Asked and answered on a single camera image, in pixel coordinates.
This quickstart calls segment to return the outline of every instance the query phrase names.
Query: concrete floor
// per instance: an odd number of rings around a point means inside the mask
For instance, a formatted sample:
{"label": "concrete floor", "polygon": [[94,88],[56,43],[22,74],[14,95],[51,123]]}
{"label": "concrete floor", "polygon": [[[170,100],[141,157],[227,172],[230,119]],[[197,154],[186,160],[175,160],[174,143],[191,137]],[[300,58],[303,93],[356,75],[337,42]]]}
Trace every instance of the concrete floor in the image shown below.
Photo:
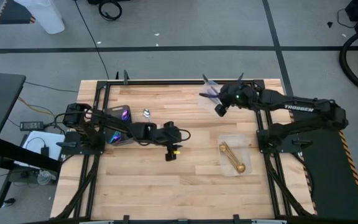
{"label": "concrete floor", "polygon": [[[38,23],[0,25],[0,49],[57,49],[94,47],[71,0],[54,0],[66,30],[48,35]],[[81,12],[98,47],[158,46],[273,46],[265,14],[265,0],[135,0],[121,3],[116,22],[100,18],[97,7],[79,0]],[[281,46],[341,46],[354,30],[336,22],[336,12],[349,0],[268,0]],[[333,22],[332,28],[327,22]],[[358,170],[358,89],[339,67],[339,52],[283,52],[295,95],[333,98],[346,109],[350,125],[344,131]],[[281,78],[280,64],[272,50],[195,50],[102,52],[110,77],[126,69],[135,78]],[[358,52],[349,52],[349,64],[358,73]],[[27,76],[28,82],[77,90],[81,80],[106,79],[96,52],[0,54],[0,72]],[[61,113],[75,102],[75,93],[61,93],[25,84],[21,97],[30,104]],[[21,102],[10,117],[13,122],[45,121]],[[6,123],[0,138],[19,144],[23,135]],[[54,187],[11,187],[14,206],[0,209],[0,223],[46,220],[52,207]]]}

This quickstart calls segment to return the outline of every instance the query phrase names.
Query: wooden tabletop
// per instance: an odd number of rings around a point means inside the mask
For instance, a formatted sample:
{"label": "wooden tabletop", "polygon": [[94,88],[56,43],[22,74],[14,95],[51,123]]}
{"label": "wooden tabletop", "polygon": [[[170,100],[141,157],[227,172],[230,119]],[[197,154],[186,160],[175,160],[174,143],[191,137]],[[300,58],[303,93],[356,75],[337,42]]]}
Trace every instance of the wooden tabletop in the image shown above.
{"label": "wooden tabletop", "polygon": [[[96,82],[81,82],[78,103],[93,104]],[[266,79],[265,85],[283,93],[279,79]],[[109,108],[129,105],[133,122],[147,121],[143,117],[143,109],[147,108],[153,123],[173,121],[179,128],[189,130],[192,137],[181,142],[181,154],[171,162],[165,162],[164,147],[107,144],[99,163],[92,220],[122,220],[123,215],[130,215],[131,220],[230,219],[234,214],[240,218],[273,218],[265,164],[255,135],[255,113],[230,108],[220,118],[213,108],[199,105],[200,90],[200,85],[111,88]],[[272,118],[274,123],[290,122],[286,110],[273,111]],[[221,174],[218,137],[223,134],[246,135],[251,174],[237,177]],[[289,154],[282,154],[281,158],[288,188],[313,213],[302,165]],[[82,161],[83,156],[73,156],[64,163],[51,217],[58,215],[76,192]],[[81,214],[85,214],[85,199]],[[283,213],[281,194],[278,199]]]}

